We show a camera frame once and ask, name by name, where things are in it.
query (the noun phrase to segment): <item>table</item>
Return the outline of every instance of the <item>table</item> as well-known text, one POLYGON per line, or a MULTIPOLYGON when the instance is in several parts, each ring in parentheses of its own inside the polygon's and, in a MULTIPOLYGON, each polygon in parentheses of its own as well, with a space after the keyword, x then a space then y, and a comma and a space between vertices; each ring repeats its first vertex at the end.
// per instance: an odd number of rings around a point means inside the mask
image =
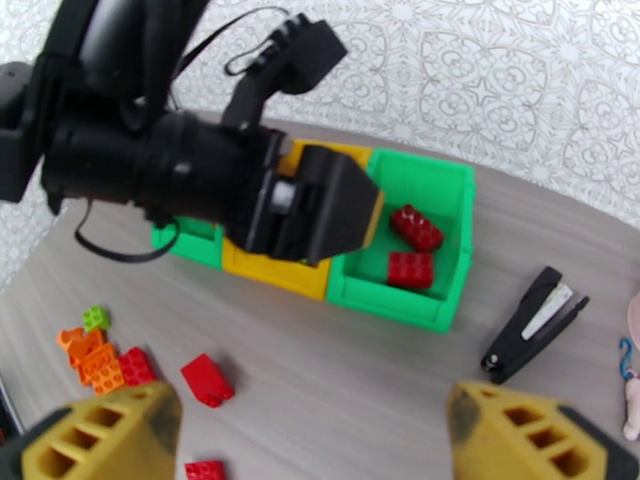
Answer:
MULTIPOLYGON (((299 137, 411 148, 294 124, 299 137)), ((640 289, 638 232, 549 190, 478 168, 474 267, 453 329, 437 335, 314 302, 173 256, 128 266, 73 240, 76 202, 0 298, 0 372, 24 423, 91 392, 55 344, 93 304, 110 340, 151 350, 182 397, 182 464, 228 460, 231 478, 451 477, 444 403, 483 379, 478 361, 545 264, 591 296, 580 318, 508 386, 564 398, 622 439, 618 340, 640 289), (190 395, 180 368, 208 353, 237 384, 218 410, 190 395)), ((122 251, 148 248, 140 212, 98 205, 86 227, 122 251)), ((640 367, 640 358, 636 360, 640 367)), ((639 444, 626 445, 640 454, 639 444)))

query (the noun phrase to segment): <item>plastic bin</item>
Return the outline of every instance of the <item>plastic bin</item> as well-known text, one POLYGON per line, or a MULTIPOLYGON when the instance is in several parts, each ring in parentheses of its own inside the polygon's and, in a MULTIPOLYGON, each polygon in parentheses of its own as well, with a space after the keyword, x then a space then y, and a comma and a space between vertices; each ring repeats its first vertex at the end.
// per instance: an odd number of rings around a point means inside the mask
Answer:
MULTIPOLYGON (((295 140, 290 154, 280 161, 278 172, 293 176, 300 162, 302 149, 307 144, 327 146, 348 154, 362 168, 366 167, 373 153, 370 147, 295 140)), ((326 284, 329 280, 330 259, 321 261, 315 267, 298 262, 275 261, 265 255, 248 254, 225 238, 222 246, 222 268, 230 274, 272 284, 309 298, 323 300, 326 295, 326 284)))
MULTIPOLYGON (((194 218, 178 217, 180 223, 180 237, 171 253, 179 257, 200 262, 205 266, 222 268, 222 240, 224 229, 220 225, 213 225, 194 218)), ((151 227, 151 245, 159 249, 171 241, 175 235, 172 226, 160 230, 151 227)))
POLYGON ((445 333, 471 266, 474 168, 377 149, 367 173, 385 192, 385 208, 371 246, 333 259, 326 299, 445 333), (407 203, 445 234, 442 248, 434 253, 435 281, 428 290, 386 284, 389 252, 411 250, 389 226, 389 215, 407 203))

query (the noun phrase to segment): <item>stapler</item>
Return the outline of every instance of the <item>stapler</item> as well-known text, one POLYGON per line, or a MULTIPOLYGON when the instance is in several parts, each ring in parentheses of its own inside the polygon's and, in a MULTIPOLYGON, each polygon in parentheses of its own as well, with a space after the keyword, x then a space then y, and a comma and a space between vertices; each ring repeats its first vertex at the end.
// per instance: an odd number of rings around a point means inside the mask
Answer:
POLYGON ((565 315, 559 311, 574 296, 553 267, 536 277, 518 309, 482 358, 481 367, 495 384, 504 383, 539 354, 576 319, 589 302, 585 296, 565 315))

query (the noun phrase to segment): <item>green bin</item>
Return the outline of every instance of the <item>green bin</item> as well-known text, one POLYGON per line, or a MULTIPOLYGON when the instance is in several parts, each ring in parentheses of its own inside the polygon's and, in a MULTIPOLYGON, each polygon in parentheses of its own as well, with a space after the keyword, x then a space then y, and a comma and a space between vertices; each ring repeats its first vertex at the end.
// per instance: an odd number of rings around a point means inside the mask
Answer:
MULTIPOLYGON (((176 218, 180 224, 180 237, 171 253, 179 257, 200 262, 205 266, 222 268, 222 240, 224 229, 220 225, 202 222, 194 218, 176 218)), ((151 245, 159 249, 175 235, 173 226, 163 230, 151 227, 151 245)))
POLYGON ((376 149, 366 171, 385 192, 385 207, 372 244, 333 259, 326 300, 445 333, 471 267, 474 168, 376 149), (390 214, 407 203, 445 235, 442 248, 434 253, 435 280, 428 290, 386 284, 389 252, 411 251, 389 226, 390 214))

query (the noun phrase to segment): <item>patterned wallpaper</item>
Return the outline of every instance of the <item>patterned wallpaper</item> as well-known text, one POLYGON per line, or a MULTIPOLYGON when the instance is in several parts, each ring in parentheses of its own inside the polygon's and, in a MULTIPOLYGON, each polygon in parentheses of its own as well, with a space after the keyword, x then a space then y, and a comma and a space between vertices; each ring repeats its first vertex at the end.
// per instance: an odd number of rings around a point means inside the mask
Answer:
MULTIPOLYGON (((0 0, 0 62, 33 59, 58 2, 0 0)), ((640 228, 640 0, 214 0, 195 40, 269 4, 328 19, 350 49, 269 116, 439 150, 640 228)), ((279 22, 260 13, 225 34, 179 80, 182 104, 223 108, 222 64, 279 22)), ((41 206, 33 188, 0 207, 0 282, 34 242, 21 236, 51 224, 41 206)))

